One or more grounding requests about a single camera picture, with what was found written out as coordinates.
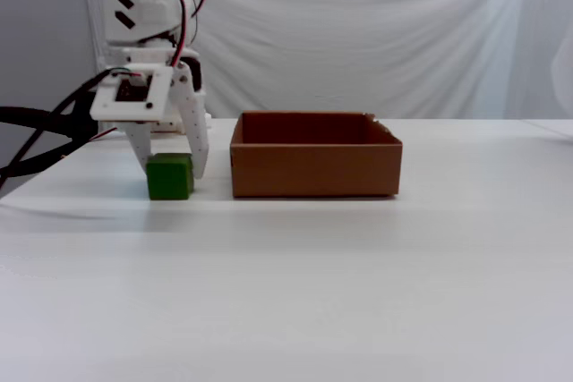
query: white table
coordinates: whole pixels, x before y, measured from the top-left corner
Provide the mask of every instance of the white table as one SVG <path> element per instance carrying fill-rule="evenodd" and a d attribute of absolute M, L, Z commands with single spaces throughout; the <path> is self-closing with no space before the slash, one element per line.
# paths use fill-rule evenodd
<path fill-rule="evenodd" d="M 119 136 L 0 201 L 0 380 L 573 380 L 573 123 L 385 121 L 395 199 L 240 201 L 234 123 L 189 201 Z"/>

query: brown cardboard box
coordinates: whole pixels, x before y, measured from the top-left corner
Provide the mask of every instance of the brown cardboard box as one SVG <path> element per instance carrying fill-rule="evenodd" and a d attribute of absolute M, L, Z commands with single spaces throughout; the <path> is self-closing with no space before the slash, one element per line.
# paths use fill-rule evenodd
<path fill-rule="evenodd" d="M 374 115 L 245 112 L 231 140 L 235 197 L 398 194 L 402 142 Z"/>

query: green block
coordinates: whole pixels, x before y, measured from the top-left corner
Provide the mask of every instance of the green block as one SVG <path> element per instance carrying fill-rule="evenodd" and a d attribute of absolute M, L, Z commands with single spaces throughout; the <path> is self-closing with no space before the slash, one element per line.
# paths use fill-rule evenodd
<path fill-rule="evenodd" d="M 156 154 L 146 167 L 150 199 L 189 199 L 194 186 L 191 154 Z"/>

